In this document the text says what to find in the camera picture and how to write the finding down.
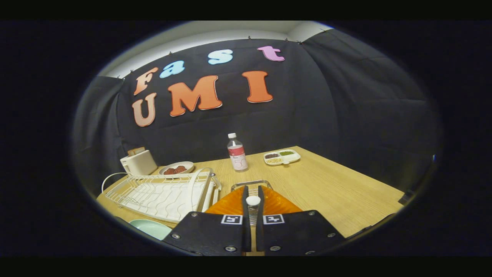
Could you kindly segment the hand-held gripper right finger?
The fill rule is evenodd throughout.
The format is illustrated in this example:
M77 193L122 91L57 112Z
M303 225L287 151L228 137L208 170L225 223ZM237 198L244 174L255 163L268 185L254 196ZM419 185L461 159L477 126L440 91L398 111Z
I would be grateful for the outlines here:
M346 241L320 212L302 211L272 188L258 189L256 246L265 256L321 255Z

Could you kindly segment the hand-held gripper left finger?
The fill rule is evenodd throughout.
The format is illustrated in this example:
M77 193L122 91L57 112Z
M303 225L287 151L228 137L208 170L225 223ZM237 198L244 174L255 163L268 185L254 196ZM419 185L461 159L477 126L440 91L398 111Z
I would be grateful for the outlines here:
M247 197L248 192L240 193L237 215L189 212L163 242L191 255L245 255L251 251Z

